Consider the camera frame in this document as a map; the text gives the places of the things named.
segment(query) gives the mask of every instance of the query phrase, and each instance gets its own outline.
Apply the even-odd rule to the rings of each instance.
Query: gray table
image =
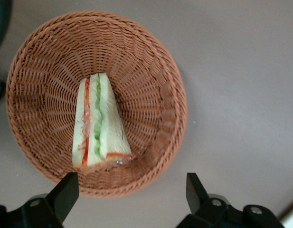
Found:
[[[18,0],[2,78],[35,28],[85,9],[129,17],[163,43],[181,70],[189,119],[177,157],[152,185],[117,199],[80,197],[65,227],[175,227],[189,213],[188,171],[238,209],[281,213],[293,200],[293,0]],[[0,100],[0,204],[12,210],[53,187],[17,146]]]

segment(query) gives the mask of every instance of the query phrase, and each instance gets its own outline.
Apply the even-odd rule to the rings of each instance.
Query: basket rim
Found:
[[[111,13],[111,12],[106,12],[106,11],[101,11],[101,10],[83,10],[83,11],[73,11],[69,12],[57,17],[54,17],[53,19],[45,22],[41,26],[39,26],[37,29],[35,29],[23,42],[23,44],[20,46],[18,49],[15,57],[13,58],[12,64],[10,66],[9,74],[8,74],[8,79],[6,83],[6,108],[7,108],[7,114],[8,114],[8,119],[9,119],[9,126],[13,132],[13,135],[20,146],[21,150],[27,157],[27,159],[33,164],[33,166],[39,170],[44,176],[52,180],[54,183],[57,183],[60,181],[60,178],[52,174],[48,169],[46,169],[43,166],[39,165],[39,162],[36,162],[37,160],[30,159],[27,154],[29,154],[30,148],[28,148],[25,143],[23,142],[23,139],[20,137],[16,137],[16,135],[20,135],[19,130],[15,127],[16,122],[14,121],[15,113],[14,110],[10,108],[10,104],[12,103],[12,99],[10,98],[9,94],[12,92],[12,89],[15,86],[15,80],[12,80],[15,78],[14,72],[17,71],[17,68],[20,67],[20,63],[22,62],[23,58],[27,54],[28,47],[31,43],[34,42],[34,38],[36,35],[38,35],[41,32],[46,33],[47,30],[50,29],[50,27],[54,24],[60,23],[60,22],[65,22],[69,19],[74,19],[74,18],[84,18],[84,17],[104,17],[104,18],[111,18],[114,19],[118,22],[122,22],[124,26],[128,28],[130,26],[134,31],[136,31],[139,34],[142,34],[142,36],[145,38],[145,42],[148,43],[149,46],[153,47],[156,50],[160,50],[161,55],[160,58],[164,59],[162,61],[163,64],[166,64],[166,61],[170,62],[170,65],[173,66],[173,71],[175,72],[176,75],[180,76],[180,71],[172,58],[171,54],[165,49],[165,47],[155,38],[153,34],[151,34],[146,28],[144,28],[141,24],[138,22],[131,20],[127,17]],[[87,187],[81,187],[80,186],[80,192],[82,195],[87,195],[87,196],[95,196],[95,191],[97,193],[97,197],[116,197],[116,196],[123,196],[127,195],[133,192],[136,192],[149,184],[151,184],[153,181],[155,181],[170,165],[170,163],[173,161],[174,157],[176,156],[180,144],[183,140],[184,133],[186,130],[186,125],[187,125],[187,117],[188,117],[188,108],[187,108],[187,97],[186,93],[184,91],[184,85],[183,82],[180,78],[174,78],[171,80],[171,82],[174,84],[173,87],[176,87],[175,84],[178,83],[183,88],[183,93],[181,94],[181,97],[178,93],[173,94],[174,97],[178,97],[179,99],[178,102],[176,102],[176,105],[179,107],[176,108],[176,126],[175,130],[172,132],[172,139],[176,139],[175,135],[178,136],[178,140],[176,143],[173,145],[173,141],[169,143],[168,148],[171,146],[174,146],[174,149],[172,150],[173,153],[170,153],[170,150],[167,148],[164,154],[160,157],[159,162],[157,163],[156,166],[153,167],[152,170],[150,170],[148,173],[144,174],[142,177],[140,177],[138,180],[130,182],[126,185],[114,188],[114,189],[104,189],[104,190],[95,190],[95,189],[90,189]]]

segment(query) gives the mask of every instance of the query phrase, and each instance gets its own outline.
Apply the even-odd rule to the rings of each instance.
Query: woven basket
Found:
[[[103,11],[56,17],[27,37],[13,59],[6,90],[14,136],[29,161],[60,181],[72,166],[79,82],[96,72],[111,81],[133,160],[79,174],[80,192],[133,193],[171,163],[183,138],[187,103],[170,53],[145,28]]]

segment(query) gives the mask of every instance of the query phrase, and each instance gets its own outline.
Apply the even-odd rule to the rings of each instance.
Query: tomato slice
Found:
[[[84,90],[84,115],[82,116],[82,121],[83,121],[82,133],[85,137],[85,140],[84,142],[82,142],[82,149],[84,149],[82,165],[87,165],[87,157],[88,157],[89,130],[90,130],[89,85],[90,85],[90,78],[86,80],[85,90]]]
[[[117,152],[112,152],[112,153],[107,153],[106,155],[107,158],[113,158],[113,157],[119,157],[119,158],[131,158],[131,154],[124,154],[124,153],[117,153]]]

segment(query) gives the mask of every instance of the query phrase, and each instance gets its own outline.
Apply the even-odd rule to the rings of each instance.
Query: sandwich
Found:
[[[73,166],[85,171],[132,157],[109,78],[105,73],[80,82],[74,127]]]

